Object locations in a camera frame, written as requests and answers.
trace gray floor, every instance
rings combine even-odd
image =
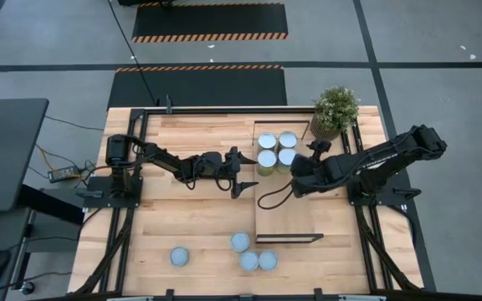
[[[180,0],[180,3],[236,3]],[[115,11],[130,34],[136,8]],[[142,63],[366,62],[352,0],[284,0],[285,41],[133,44]],[[482,62],[482,1],[361,0],[379,62]],[[130,64],[106,0],[7,0],[0,12],[0,65]],[[397,132],[433,126],[449,148],[411,166],[423,190],[417,206],[437,289],[482,293],[482,69],[384,69]],[[101,127],[114,71],[0,72],[0,98],[45,97],[48,115]],[[287,68],[289,105],[306,105],[344,84],[363,105],[380,105],[370,69]],[[96,160],[101,133],[46,120],[38,143],[79,165]],[[67,166],[52,160],[55,166]],[[31,167],[47,168],[38,152]],[[29,172],[26,183],[51,186]],[[73,253],[36,254],[28,275],[69,270]],[[61,295],[68,277],[41,278],[28,298]],[[8,299],[26,299],[10,293]]]

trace wooden table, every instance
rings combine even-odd
[[[98,166],[105,164],[107,137],[126,133],[130,111],[130,108],[109,111]],[[285,130],[282,124],[256,126],[255,121],[310,119],[310,114],[152,115],[146,140],[181,158],[205,151],[225,153],[234,145],[247,157],[255,158],[252,139],[259,131]],[[376,106],[362,106],[358,123],[366,148],[385,141]],[[349,136],[355,150],[351,129]],[[314,137],[308,131],[303,142],[312,140]],[[326,156],[340,153],[343,148],[338,138]],[[108,172],[101,170],[98,174]],[[234,232],[246,231],[254,241],[254,189],[232,200],[229,192],[220,191],[214,181],[199,181],[197,188],[189,191],[168,172],[152,164],[143,165],[141,174],[143,197],[133,222],[125,296],[164,295],[168,288],[174,288],[176,295],[313,294],[314,288],[322,288],[325,294],[368,293],[355,213],[348,204],[345,188],[309,197],[315,231],[325,234],[321,240],[312,244],[252,245],[251,249],[256,251],[274,250],[279,266],[271,272],[261,269],[245,272],[238,265],[238,254],[233,252],[229,239]],[[251,181],[254,168],[243,166],[239,178]],[[378,212],[388,253],[409,279],[421,286],[407,220],[385,207]],[[125,214],[122,212],[120,216],[121,224]],[[110,217],[111,209],[104,209],[83,229],[69,291],[83,284],[103,257]],[[189,250],[190,261],[185,267],[170,264],[169,253],[174,247]],[[374,251],[372,255],[381,288],[380,264]],[[109,289],[114,288],[117,258],[111,267]]]

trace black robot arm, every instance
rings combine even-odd
[[[296,197],[302,197],[358,180],[361,192],[370,195],[384,186],[390,176],[415,161],[438,159],[446,147],[433,128],[421,125],[353,155],[330,156],[323,161],[319,156],[297,155],[291,165],[291,187]]]
[[[130,149],[137,147],[139,157],[129,162]],[[242,164],[256,164],[241,154],[237,147],[232,147],[230,152],[224,155],[224,161],[220,153],[210,151],[198,156],[190,156],[180,159],[173,156],[166,149],[162,149],[155,143],[144,142],[134,136],[113,135],[107,140],[107,152],[105,162],[111,166],[113,173],[120,174],[117,181],[123,187],[128,187],[128,166],[139,166],[142,163],[152,163],[166,171],[170,171],[176,180],[189,184],[199,179],[211,179],[217,182],[218,188],[231,191],[232,198],[238,198],[241,192],[258,184],[257,182],[237,182],[237,174],[241,171]],[[220,180],[226,180],[230,185],[226,188],[220,186]]]

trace can lid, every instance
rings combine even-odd
[[[297,152],[294,149],[283,149],[278,153],[280,163],[290,166]]]
[[[273,148],[276,145],[276,137],[274,137],[272,133],[261,133],[258,138],[258,143],[263,148]]]
[[[181,267],[189,261],[189,252],[184,247],[175,247],[171,251],[171,263],[173,266]]]
[[[297,136],[293,132],[286,131],[280,134],[279,141],[283,147],[294,147],[297,145]]]
[[[265,270],[265,271],[270,271],[272,269],[275,269],[276,266],[278,265],[278,257],[276,256],[276,253],[273,251],[263,251],[259,255],[259,266]]]
[[[250,238],[246,232],[236,232],[230,238],[230,242],[235,252],[243,252],[249,248]]]
[[[247,251],[241,254],[239,258],[239,263],[241,264],[241,268],[245,271],[254,271],[258,268],[258,255],[254,252]]]
[[[262,150],[258,154],[258,163],[263,167],[273,167],[276,164],[276,154],[272,150]]]

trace black floor mat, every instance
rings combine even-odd
[[[287,105],[279,65],[198,65],[142,68],[154,97],[173,106]],[[109,107],[154,106],[138,68],[115,73]]]
[[[134,43],[284,39],[283,3],[179,4],[170,12],[142,4],[133,28]]]

